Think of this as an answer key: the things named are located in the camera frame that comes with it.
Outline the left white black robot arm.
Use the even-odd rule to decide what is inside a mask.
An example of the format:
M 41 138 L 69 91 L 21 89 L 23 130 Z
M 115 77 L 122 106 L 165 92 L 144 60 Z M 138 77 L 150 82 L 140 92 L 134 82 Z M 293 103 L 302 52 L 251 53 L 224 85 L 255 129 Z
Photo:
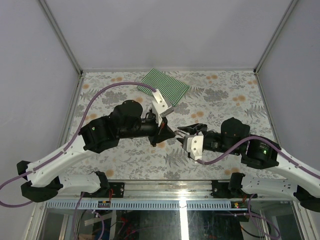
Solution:
M 167 115 L 174 108 L 163 101 L 152 102 L 152 108 L 141 117 L 143 107 L 134 100 L 126 100 L 113 111 L 83 126 L 74 141 L 66 143 L 46 157 L 17 164 L 19 175 L 26 174 L 21 185 L 22 196 L 35 203 L 48 201 L 58 195 L 82 195 L 85 198 L 107 198 L 111 187 L 102 171 L 87 175 L 72 175 L 65 170 L 118 146 L 121 139 L 147 137 L 155 147 L 175 137 L 168 126 Z

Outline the large silver keyring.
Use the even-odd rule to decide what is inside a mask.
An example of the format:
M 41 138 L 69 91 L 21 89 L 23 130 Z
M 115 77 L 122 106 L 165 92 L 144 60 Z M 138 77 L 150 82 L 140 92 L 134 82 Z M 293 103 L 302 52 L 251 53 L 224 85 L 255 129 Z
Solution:
M 184 144 L 184 138 L 185 138 L 185 133 L 179 129 L 174 131 L 176 139 L 181 143 L 181 145 Z

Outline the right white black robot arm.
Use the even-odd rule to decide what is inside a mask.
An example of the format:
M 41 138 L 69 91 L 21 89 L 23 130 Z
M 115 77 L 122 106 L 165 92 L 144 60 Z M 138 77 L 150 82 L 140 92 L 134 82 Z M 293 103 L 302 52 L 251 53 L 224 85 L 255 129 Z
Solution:
M 220 132 L 196 123 L 181 126 L 179 138 L 188 157 L 209 166 L 228 155 L 255 170 L 267 170 L 283 179 L 262 179 L 245 173 L 232 173 L 229 181 L 212 181 L 212 196 L 232 199 L 267 195 L 300 203 L 310 211 L 320 211 L 320 172 L 288 154 L 272 140 L 250 133 L 250 126 L 232 117 L 222 122 Z

